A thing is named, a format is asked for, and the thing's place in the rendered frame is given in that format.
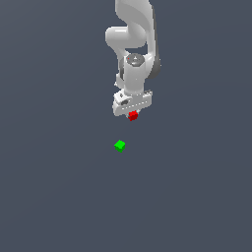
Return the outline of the green cube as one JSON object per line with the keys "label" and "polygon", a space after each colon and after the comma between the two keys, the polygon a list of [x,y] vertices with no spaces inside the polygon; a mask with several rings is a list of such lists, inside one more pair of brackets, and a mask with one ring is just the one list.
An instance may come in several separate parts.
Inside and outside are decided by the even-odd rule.
{"label": "green cube", "polygon": [[121,140],[118,140],[118,141],[114,144],[115,150],[118,151],[118,152],[120,152],[120,153],[123,152],[123,150],[125,149],[125,146],[126,146],[126,144],[125,144],[123,141],[121,141]]}

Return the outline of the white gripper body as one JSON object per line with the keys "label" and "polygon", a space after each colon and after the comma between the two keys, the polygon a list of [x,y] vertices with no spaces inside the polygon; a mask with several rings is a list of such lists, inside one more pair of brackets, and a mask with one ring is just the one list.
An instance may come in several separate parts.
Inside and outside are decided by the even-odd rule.
{"label": "white gripper body", "polygon": [[112,104],[113,114],[115,116],[128,115],[132,111],[141,111],[143,108],[152,104],[152,91],[144,91],[140,94],[126,95],[124,90],[114,95]]}

